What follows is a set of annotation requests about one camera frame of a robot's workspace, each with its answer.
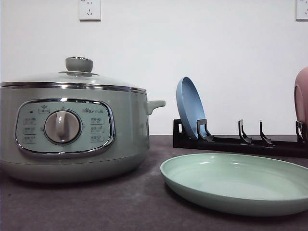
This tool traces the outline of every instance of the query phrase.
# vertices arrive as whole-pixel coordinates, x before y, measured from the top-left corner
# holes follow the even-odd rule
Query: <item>dish rack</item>
[[[238,138],[216,137],[212,135],[207,129],[207,119],[197,120],[196,123],[198,140],[193,140],[186,134],[181,120],[173,120],[174,148],[308,158],[308,140],[306,138],[307,126],[303,122],[295,122],[297,141],[274,141],[267,138],[262,131],[262,120],[260,120],[261,139],[253,139],[246,135],[242,119],[238,121]],[[207,133],[205,137],[200,132],[201,126],[204,126]]]

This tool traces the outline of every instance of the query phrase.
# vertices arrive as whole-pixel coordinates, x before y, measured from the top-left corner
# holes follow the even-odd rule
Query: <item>dark countertop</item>
[[[150,136],[150,156],[136,170],[107,180],[44,185],[0,170],[1,231],[308,231],[308,211],[274,218],[224,214],[177,196],[160,164],[174,156],[214,153],[172,147],[172,136]],[[308,159],[277,157],[308,167]]]

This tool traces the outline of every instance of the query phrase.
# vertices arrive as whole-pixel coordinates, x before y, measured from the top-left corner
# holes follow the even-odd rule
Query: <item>green plate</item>
[[[308,168],[237,154],[171,158],[160,171],[178,195],[198,205],[245,216],[282,216],[308,209]]]

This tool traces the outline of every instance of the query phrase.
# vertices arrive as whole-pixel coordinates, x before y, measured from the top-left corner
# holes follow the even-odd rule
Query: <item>electrical socket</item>
[[[79,0],[80,21],[101,20],[101,0]]]
[[[308,20],[308,0],[296,0],[296,20]]]

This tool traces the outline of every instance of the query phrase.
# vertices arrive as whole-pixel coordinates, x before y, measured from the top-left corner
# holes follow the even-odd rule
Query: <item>lid knob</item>
[[[65,59],[66,69],[68,71],[91,72],[93,61],[84,57],[68,57]]]

